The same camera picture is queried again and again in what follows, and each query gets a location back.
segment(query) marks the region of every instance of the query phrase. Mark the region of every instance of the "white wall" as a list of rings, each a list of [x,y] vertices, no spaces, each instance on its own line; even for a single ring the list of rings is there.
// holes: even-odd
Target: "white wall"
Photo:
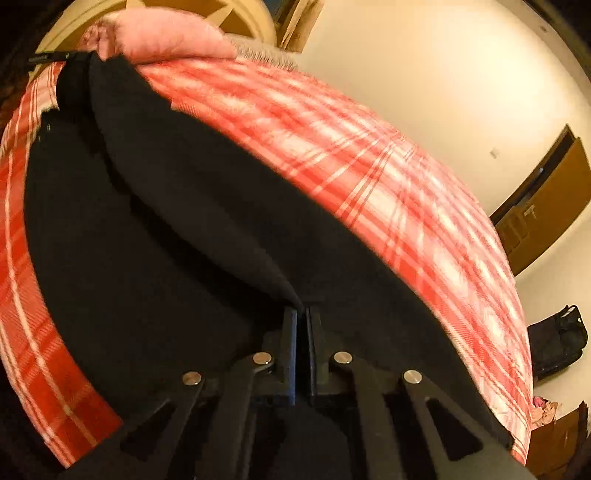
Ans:
[[[299,62],[450,166],[489,214],[564,124],[591,153],[576,82],[495,0],[327,0]]]
[[[518,275],[517,291],[528,324],[575,304],[591,330],[591,219],[584,219],[549,257]],[[591,345],[570,367],[536,385],[534,395],[560,402],[558,415],[563,416],[581,401],[591,405],[590,377]]]

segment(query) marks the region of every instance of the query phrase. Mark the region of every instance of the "folded black garment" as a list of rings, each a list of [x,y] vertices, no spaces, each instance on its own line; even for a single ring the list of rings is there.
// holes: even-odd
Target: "folded black garment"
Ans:
[[[123,57],[69,61],[57,98],[30,152],[27,241],[57,330],[123,418],[256,352],[284,306],[314,305],[353,354],[424,372],[512,445],[429,308],[296,187]],[[300,404],[278,422],[266,478],[350,478],[331,419]]]

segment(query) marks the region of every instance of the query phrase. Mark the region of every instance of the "bedspread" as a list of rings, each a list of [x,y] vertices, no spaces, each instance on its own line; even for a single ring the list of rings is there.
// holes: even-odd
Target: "bedspread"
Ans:
[[[57,105],[60,69],[51,65],[29,85],[0,147],[0,358],[33,425],[68,466],[121,420],[69,355],[27,251],[28,152],[41,112]],[[406,281],[441,321],[525,463],[532,377],[522,308],[490,220],[450,170],[369,109],[301,72],[211,59],[138,70],[172,108],[287,178]]]

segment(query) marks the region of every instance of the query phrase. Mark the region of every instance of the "red and white plaid sheet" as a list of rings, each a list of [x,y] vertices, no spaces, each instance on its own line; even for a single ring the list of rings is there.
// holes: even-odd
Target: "red and white plaid sheet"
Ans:
[[[32,82],[0,147],[0,356],[33,425],[68,466],[121,421],[66,350],[27,250],[28,153],[41,112],[56,106],[60,69]],[[465,186],[370,110],[300,72],[227,60],[138,70],[173,108],[217,128],[334,214],[417,292],[525,463],[527,330],[496,232]]]

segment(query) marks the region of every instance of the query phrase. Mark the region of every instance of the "metal bolt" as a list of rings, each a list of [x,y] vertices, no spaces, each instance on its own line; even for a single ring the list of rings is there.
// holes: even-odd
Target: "metal bolt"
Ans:
[[[257,365],[268,365],[271,363],[271,360],[273,360],[273,357],[267,352],[258,352],[252,356],[252,361]]]
[[[353,361],[353,355],[349,352],[336,352],[333,358],[335,359],[335,362],[341,365],[346,365]]]
[[[201,381],[201,374],[199,372],[187,372],[183,375],[183,383],[185,385],[199,385]]]
[[[406,370],[403,377],[408,383],[412,383],[414,385],[420,383],[423,379],[421,372],[417,372],[416,370]]]

